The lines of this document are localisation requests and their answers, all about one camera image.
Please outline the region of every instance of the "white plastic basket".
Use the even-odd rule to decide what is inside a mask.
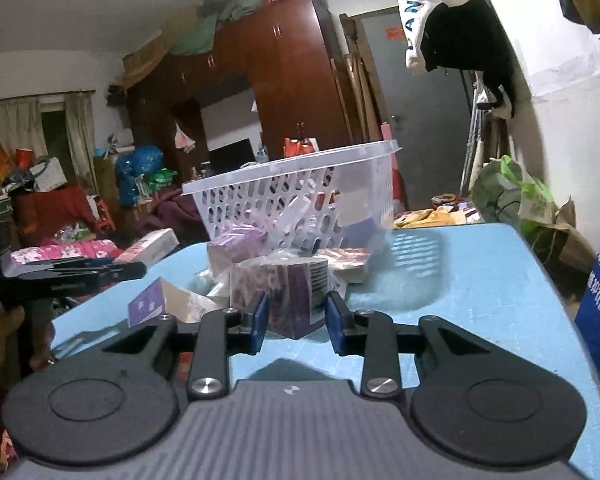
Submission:
[[[187,182],[211,239],[262,226],[272,248],[369,247],[393,222],[395,140],[311,153]]]

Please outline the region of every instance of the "green plastic bag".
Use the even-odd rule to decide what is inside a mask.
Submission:
[[[491,161],[480,170],[472,199],[485,221],[513,225],[523,234],[525,221],[555,223],[557,207],[548,187],[509,155]]]
[[[150,173],[147,178],[147,185],[151,192],[158,191],[164,187],[169,187],[173,184],[173,177],[178,173],[176,171],[167,170],[166,168],[160,171]]]

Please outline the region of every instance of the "black round pad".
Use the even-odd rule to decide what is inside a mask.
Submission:
[[[511,355],[446,360],[414,392],[411,415],[465,461],[527,468],[568,458],[586,421],[576,389]]]
[[[7,396],[2,417],[24,456],[107,465],[151,446],[175,422],[173,388],[134,356],[70,361],[29,376]]]

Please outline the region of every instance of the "green cloth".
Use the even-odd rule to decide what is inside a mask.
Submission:
[[[240,18],[253,14],[264,5],[264,0],[231,0],[220,14],[213,12],[197,20],[193,28],[173,43],[170,54],[174,56],[195,56],[206,54],[214,49],[218,22]]]
[[[240,18],[253,14],[264,5],[264,0],[231,0],[220,13],[219,20],[235,22]]]
[[[179,37],[171,47],[174,56],[195,56],[206,54],[214,49],[218,14],[216,12],[196,21],[193,28]]]

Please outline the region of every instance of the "human hand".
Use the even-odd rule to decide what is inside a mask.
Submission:
[[[21,306],[9,311],[0,307],[0,374],[6,363],[7,339],[16,332],[23,321],[24,309]],[[52,362],[50,345],[54,335],[55,330],[51,323],[34,333],[35,355],[29,361],[32,370],[40,370]]]

